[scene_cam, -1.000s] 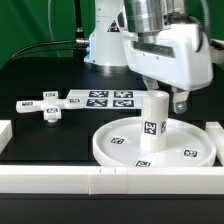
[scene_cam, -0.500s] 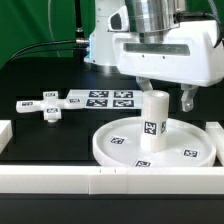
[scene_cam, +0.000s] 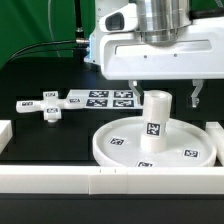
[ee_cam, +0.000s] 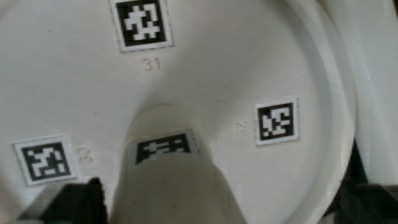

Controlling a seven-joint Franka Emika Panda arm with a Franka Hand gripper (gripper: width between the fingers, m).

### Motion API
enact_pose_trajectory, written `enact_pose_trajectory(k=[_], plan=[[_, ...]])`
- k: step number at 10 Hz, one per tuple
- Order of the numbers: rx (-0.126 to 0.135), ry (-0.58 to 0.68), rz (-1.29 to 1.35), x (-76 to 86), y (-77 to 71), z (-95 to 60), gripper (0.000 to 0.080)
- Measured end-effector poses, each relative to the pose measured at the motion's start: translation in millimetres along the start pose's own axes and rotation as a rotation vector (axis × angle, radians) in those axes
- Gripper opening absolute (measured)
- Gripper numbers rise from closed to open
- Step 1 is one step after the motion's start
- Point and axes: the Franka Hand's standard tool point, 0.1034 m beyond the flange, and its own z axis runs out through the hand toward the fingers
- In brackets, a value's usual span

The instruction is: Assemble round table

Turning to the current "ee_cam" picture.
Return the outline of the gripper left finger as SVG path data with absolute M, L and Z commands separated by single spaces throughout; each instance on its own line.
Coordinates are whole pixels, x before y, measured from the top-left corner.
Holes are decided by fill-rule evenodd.
M 16 224 L 109 224 L 105 190 L 98 177 L 45 190 L 16 218 Z

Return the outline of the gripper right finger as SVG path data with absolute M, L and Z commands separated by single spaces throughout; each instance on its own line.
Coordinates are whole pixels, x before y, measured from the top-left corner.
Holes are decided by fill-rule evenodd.
M 338 224 L 398 224 L 398 185 L 347 183 L 341 186 Z

